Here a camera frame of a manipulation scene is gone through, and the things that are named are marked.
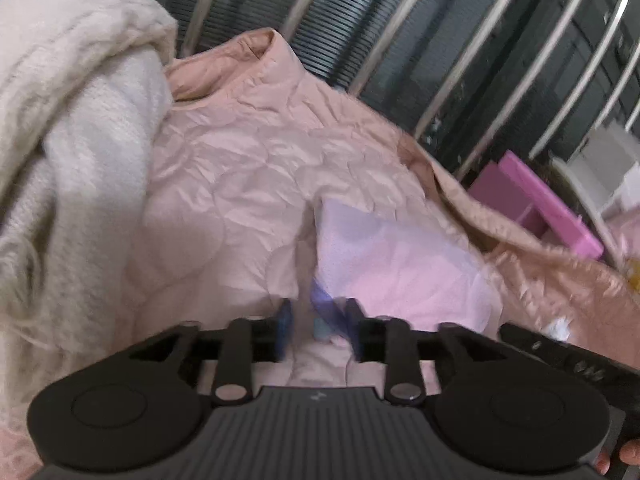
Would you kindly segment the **person's hand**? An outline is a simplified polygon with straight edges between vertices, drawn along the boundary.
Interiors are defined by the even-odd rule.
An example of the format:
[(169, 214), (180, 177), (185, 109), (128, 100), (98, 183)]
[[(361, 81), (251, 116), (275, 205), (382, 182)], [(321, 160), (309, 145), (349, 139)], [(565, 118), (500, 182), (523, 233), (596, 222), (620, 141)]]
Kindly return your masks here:
[[(629, 466), (639, 466), (640, 465), (640, 440), (632, 440), (625, 443), (618, 453), (618, 457), (620, 460)], [(596, 460), (596, 469), (599, 474), (606, 474), (608, 472), (608, 468), (610, 468), (611, 461), (608, 453), (603, 450), (598, 455)]]

